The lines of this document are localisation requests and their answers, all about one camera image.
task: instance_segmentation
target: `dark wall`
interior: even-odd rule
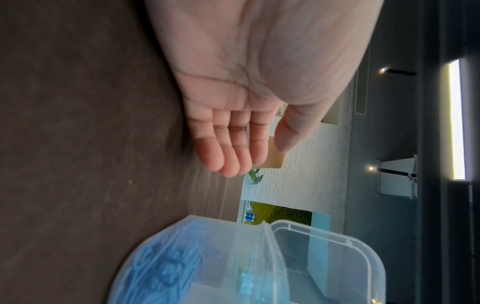
[[[417,71],[419,1],[385,0],[370,49],[366,115],[353,115],[345,211],[345,234],[371,246],[386,270],[387,301],[415,298],[416,202],[376,198],[377,179],[368,165],[416,144],[417,77],[385,73],[382,67]]]

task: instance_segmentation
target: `white brick wall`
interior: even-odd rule
[[[263,180],[252,185],[248,175],[241,198],[329,214],[331,230],[343,232],[352,126],[353,82],[340,95],[339,124],[320,124],[285,158],[282,169],[261,169]],[[274,136],[280,117],[271,124]]]

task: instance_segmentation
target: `finger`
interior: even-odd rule
[[[247,174],[252,169],[252,157],[250,156],[247,136],[247,126],[249,125],[251,114],[251,112],[233,111],[228,127],[231,145],[240,163],[239,174]]]
[[[252,112],[250,119],[250,155],[253,165],[263,164],[269,152],[270,123],[278,109]]]
[[[213,111],[213,128],[215,130],[216,138],[220,143],[224,157],[224,164],[220,169],[220,173],[226,177],[235,176],[240,170],[239,159],[237,158],[237,154],[232,147],[232,141],[230,139],[230,115],[230,111]]]
[[[185,115],[196,152],[203,165],[211,171],[223,168],[225,158],[214,130],[213,110],[184,100]]]
[[[276,148],[286,153],[305,139],[328,111],[330,105],[289,105],[275,131]]]

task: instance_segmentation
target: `palm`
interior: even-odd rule
[[[359,4],[345,10],[345,1]],[[282,102],[294,106],[277,128],[279,150],[317,125],[353,76],[382,3],[345,1],[147,0],[208,169],[234,176],[263,163]]]

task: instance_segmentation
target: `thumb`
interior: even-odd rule
[[[275,131],[276,148],[286,153],[304,140],[319,125],[330,103],[289,105]]]

